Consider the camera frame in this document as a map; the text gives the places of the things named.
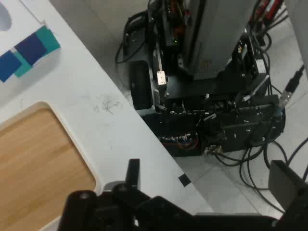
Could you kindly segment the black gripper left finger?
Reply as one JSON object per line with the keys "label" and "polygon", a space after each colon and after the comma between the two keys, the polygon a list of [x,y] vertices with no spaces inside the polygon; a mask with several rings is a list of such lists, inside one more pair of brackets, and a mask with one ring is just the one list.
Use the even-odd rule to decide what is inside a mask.
{"label": "black gripper left finger", "polygon": [[109,183],[100,195],[90,190],[69,194],[60,219],[61,231],[132,231],[141,203],[150,199],[139,190],[140,160],[130,159],[124,181]]}

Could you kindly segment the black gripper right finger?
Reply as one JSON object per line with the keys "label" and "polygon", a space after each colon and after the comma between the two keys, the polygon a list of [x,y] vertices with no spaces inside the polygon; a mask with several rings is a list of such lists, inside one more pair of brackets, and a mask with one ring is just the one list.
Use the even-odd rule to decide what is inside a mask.
{"label": "black gripper right finger", "polygon": [[276,229],[306,231],[308,229],[308,184],[281,160],[270,163],[269,190],[284,214]]}

